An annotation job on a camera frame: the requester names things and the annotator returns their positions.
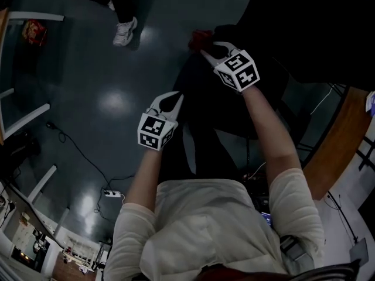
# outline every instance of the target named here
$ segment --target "gray floor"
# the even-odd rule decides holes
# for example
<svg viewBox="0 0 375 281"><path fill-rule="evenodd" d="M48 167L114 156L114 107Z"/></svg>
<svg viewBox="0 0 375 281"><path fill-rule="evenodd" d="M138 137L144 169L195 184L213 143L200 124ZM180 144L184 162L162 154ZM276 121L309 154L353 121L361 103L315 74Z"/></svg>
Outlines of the gray floor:
<svg viewBox="0 0 375 281"><path fill-rule="evenodd" d="M21 191L30 193L57 164L58 171L35 206L55 221L70 207L64 226L93 241L105 240L113 232L111 223L93 213L105 182L70 142L60 143L58 132L47 129L45 122L51 120L68 133L109 179L134 173L143 153L136 139L141 114L157 95L171 90L189 57L191 32L236 23L249 0L135 1L139 28L134 41L128 47L114 47L117 17L106 7L86 0L16 0L13 10L62 14L66 19L47 23L48 43L33 74L9 70L17 26L8 29L5 49L9 54L1 64L1 91L11 84L17 91L1 101L6 126L30 109L51 103L50 111L27 126L42 152L21 166L17 178ZM301 108L313 109L328 91L327 85L302 85L291 78L284 101L297 114ZM318 141L338 101L332 93L318 108L303 142ZM224 132L219 137L238 167L243 167L245 140ZM191 141L188 135L184 139ZM187 146L187 153L193 167L192 147ZM262 162L257 143L252 142L251 167L255 170ZM130 182L114 181L112 187L126 193ZM103 214L113 221L120 206L120 199L101 200Z"/></svg>

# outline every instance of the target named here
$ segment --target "power strip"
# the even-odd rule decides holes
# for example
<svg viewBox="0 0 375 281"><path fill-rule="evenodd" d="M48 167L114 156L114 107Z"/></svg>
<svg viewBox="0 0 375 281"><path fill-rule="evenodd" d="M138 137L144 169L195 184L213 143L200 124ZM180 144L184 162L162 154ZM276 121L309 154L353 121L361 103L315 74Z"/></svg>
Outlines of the power strip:
<svg viewBox="0 0 375 281"><path fill-rule="evenodd" d="M104 190L104 194L109 198L121 198L121 193L118 190Z"/></svg>

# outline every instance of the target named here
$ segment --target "white sneaker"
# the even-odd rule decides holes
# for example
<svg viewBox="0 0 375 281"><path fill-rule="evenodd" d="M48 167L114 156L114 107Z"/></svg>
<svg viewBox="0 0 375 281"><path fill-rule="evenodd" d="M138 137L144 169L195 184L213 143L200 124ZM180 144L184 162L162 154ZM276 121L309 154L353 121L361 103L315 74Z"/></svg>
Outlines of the white sneaker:
<svg viewBox="0 0 375 281"><path fill-rule="evenodd" d="M115 11L115 6L113 5L112 0L108 2L108 7L111 9L111 11Z"/></svg>
<svg viewBox="0 0 375 281"><path fill-rule="evenodd" d="M117 33L113 39L113 45L126 46L133 38L133 30L137 28L137 18L133 17L133 21L117 24Z"/></svg>

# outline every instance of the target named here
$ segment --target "sneaker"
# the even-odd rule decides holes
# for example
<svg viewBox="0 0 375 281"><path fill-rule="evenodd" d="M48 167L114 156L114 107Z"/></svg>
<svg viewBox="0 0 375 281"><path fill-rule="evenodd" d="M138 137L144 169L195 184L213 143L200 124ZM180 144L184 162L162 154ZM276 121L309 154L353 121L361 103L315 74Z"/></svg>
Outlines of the sneaker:
<svg viewBox="0 0 375 281"><path fill-rule="evenodd" d="M112 0L108 3L108 7L111 9L111 11L115 11L115 6L112 3Z"/></svg>
<svg viewBox="0 0 375 281"><path fill-rule="evenodd" d="M117 24L117 33L113 39L113 45L126 46L133 38L133 30L137 28L137 19L133 17L133 21Z"/></svg>

